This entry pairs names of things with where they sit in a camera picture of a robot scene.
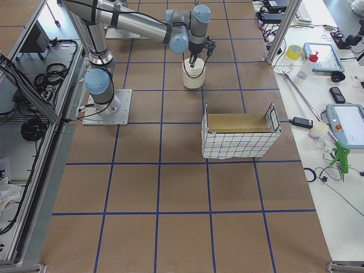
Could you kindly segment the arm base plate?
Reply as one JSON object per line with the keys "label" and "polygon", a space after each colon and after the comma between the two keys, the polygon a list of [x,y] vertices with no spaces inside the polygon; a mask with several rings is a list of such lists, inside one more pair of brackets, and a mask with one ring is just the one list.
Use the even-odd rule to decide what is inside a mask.
{"label": "arm base plate", "polygon": [[116,89],[110,105],[86,108],[82,123],[85,126],[128,125],[131,98],[131,89]]}
{"label": "arm base plate", "polygon": [[123,29],[108,28],[106,30],[106,39],[129,40],[129,39],[140,39],[140,36],[135,33],[123,30]]}

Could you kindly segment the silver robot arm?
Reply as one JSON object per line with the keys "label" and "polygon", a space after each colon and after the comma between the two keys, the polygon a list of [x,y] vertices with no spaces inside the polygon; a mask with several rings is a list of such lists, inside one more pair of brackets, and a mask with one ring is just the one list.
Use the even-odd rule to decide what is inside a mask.
{"label": "silver robot arm", "polygon": [[93,100],[95,114],[103,118],[120,111],[121,100],[114,89],[115,58],[107,39],[145,37],[178,54],[191,53],[189,66],[194,67],[205,49],[210,56],[215,42],[207,35],[211,11],[196,5],[193,10],[166,10],[164,21],[130,9],[126,1],[64,1],[67,10],[79,22],[78,34],[88,48],[90,70],[84,77]]}

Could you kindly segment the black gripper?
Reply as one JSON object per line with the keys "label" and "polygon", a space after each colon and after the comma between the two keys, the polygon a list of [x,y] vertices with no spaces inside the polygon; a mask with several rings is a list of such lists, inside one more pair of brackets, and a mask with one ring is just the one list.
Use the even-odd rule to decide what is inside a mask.
{"label": "black gripper", "polygon": [[202,44],[195,44],[193,42],[189,42],[188,49],[191,53],[188,61],[189,66],[191,68],[195,67],[198,55],[203,51],[203,49],[207,50],[207,57],[209,57],[212,55],[215,47],[216,47],[216,42],[210,39],[205,40]]}

